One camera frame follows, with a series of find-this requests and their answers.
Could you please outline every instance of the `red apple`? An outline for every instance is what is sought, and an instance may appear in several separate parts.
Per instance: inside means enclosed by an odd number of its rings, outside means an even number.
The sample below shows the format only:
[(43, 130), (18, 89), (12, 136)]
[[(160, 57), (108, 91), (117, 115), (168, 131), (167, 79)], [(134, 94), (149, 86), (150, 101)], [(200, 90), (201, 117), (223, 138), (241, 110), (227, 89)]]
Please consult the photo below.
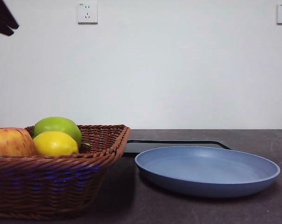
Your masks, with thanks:
[(36, 155), (36, 147), (24, 128), (0, 128), (0, 155)]

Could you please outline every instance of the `black tray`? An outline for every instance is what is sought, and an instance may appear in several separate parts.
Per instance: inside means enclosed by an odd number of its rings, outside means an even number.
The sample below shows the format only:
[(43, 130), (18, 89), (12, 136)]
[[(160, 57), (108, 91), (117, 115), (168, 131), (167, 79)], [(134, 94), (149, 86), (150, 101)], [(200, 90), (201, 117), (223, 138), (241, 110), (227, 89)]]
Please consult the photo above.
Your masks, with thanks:
[(179, 140), (128, 140), (125, 152), (125, 157), (135, 157), (141, 152), (153, 148), (170, 147), (170, 146), (204, 146), (214, 148), (230, 149), (218, 141), (209, 140), (192, 140), (192, 141), (179, 141)]

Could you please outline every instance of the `plate rim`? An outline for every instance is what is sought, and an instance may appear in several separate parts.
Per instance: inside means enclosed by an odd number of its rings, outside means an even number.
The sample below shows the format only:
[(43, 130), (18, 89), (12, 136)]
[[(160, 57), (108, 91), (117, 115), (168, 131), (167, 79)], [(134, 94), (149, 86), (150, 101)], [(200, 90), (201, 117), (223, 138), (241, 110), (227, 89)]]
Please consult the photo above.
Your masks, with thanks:
[[(158, 149), (161, 149), (161, 148), (180, 148), (180, 147), (192, 147), (192, 148), (208, 148), (208, 149), (214, 149), (214, 150), (226, 150), (226, 151), (230, 151), (230, 152), (235, 152), (235, 153), (241, 153), (241, 154), (248, 154), (250, 156), (256, 156), (256, 157), (259, 157), (263, 160), (267, 160), (268, 162), (272, 163), (276, 168), (277, 168), (277, 171), (275, 172), (275, 174), (269, 176), (269, 177), (266, 177), (266, 178), (262, 178), (262, 179), (258, 179), (256, 181), (250, 181), (250, 182), (234, 182), (234, 183), (220, 183), (220, 182), (204, 182), (204, 181), (198, 181), (198, 180), (188, 180), (188, 179), (183, 179), (183, 178), (177, 178), (177, 177), (173, 177), (173, 176), (168, 176), (168, 175), (162, 175), (162, 174), (159, 174), (159, 173), (155, 173), (155, 172), (152, 172), (146, 168), (144, 168), (144, 166), (142, 166), (139, 162), (138, 162), (138, 158), (142, 155), (142, 154), (145, 154), (149, 151), (154, 151), (154, 150), (158, 150)], [(195, 182), (195, 183), (205, 183), (205, 184), (219, 184), (219, 185), (233, 185), (233, 184), (251, 184), (251, 183), (259, 183), (259, 182), (264, 182), (264, 181), (268, 181), (268, 180), (272, 180), (272, 179), (275, 179), (281, 172), (281, 169), (280, 167), (273, 161), (267, 159), (267, 158), (264, 158), (262, 156), (259, 156), (259, 155), (255, 155), (255, 154), (251, 154), (251, 153), (246, 153), (246, 152), (242, 152), (242, 151), (237, 151), (237, 150), (232, 150), (232, 149), (225, 149), (225, 148), (215, 148), (215, 147), (204, 147), (204, 146), (169, 146), (169, 147), (159, 147), (159, 148), (152, 148), (152, 149), (149, 149), (149, 150), (146, 150), (144, 152), (141, 152), (139, 153), (138, 155), (135, 156), (135, 164), (146, 170), (147, 172), (150, 172), (152, 174), (155, 174), (155, 175), (159, 175), (159, 176), (162, 176), (162, 177), (166, 177), (166, 178), (170, 178), (170, 179), (174, 179), (174, 180), (180, 180), (180, 181), (185, 181), (185, 182)]]

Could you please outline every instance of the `brown wicker basket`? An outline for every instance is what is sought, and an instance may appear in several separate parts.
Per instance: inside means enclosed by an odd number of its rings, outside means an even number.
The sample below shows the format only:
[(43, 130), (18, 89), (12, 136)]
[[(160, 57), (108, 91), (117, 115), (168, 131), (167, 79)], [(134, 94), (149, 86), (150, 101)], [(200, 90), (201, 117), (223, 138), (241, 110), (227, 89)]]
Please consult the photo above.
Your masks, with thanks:
[(123, 155), (130, 128), (78, 127), (80, 154), (0, 156), (0, 218), (65, 219), (91, 205), (110, 166)]

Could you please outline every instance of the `green apple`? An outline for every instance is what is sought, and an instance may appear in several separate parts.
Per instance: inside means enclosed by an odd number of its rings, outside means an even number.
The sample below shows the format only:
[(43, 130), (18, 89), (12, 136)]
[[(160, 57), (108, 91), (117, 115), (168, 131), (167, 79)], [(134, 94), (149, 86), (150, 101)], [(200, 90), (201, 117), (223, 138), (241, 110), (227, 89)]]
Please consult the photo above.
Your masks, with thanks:
[(33, 128), (32, 137), (47, 131), (60, 131), (70, 135), (78, 144), (81, 145), (82, 133), (75, 122), (67, 118), (48, 117), (38, 121)]

